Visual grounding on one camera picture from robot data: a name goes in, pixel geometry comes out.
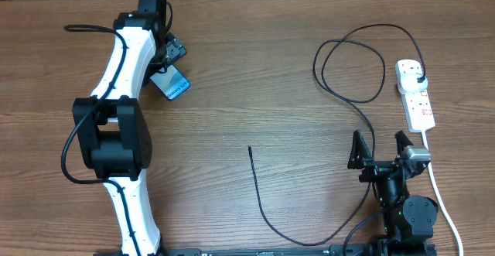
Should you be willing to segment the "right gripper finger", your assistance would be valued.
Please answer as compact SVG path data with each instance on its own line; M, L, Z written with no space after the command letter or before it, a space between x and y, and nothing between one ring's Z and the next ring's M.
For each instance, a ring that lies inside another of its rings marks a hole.
M407 135L402 130L398 131L394 135L394 137L396 140L397 154L398 155L400 155L407 146L413 145L413 143L410 141L410 139L407 137Z
M373 162L374 158L359 130L353 132L352 147L347 163L348 169L363 169Z

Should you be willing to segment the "blue screen smartphone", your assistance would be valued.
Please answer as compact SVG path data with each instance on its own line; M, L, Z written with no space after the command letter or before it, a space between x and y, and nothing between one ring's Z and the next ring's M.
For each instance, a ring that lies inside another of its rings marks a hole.
M175 100L190 88L190 82L173 65L163 73L153 74L150 80L169 101Z

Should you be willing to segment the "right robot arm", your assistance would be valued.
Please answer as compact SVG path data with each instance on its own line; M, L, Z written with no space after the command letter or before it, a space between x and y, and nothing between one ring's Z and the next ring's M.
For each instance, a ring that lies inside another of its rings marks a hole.
M398 154L391 161L376 161L362 134L353 133L348 169L359 169L359 180L371 183L377 191L380 211L363 220L344 241L344 255L435 255L435 246L427 244L433 237L439 205L426 196L412 196L406 181L419 176L429 167L431 155L423 145L413 145L404 132L395 134ZM363 225L382 217L385 234L367 244L349 244Z

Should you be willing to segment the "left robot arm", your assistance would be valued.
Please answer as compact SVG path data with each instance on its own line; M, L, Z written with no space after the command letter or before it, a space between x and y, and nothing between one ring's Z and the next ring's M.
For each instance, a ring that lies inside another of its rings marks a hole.
M152 138L139 96L148 83L169 101L190 87L175 66L187 50L170 32L172 17L167 0L138 0L137 9L120 13L111 28L64 28L115 38L100 83L73 103L74 128L63 147L61 169L72 183L102 184L107 190L121 231L118 255L165 254L147 189Z

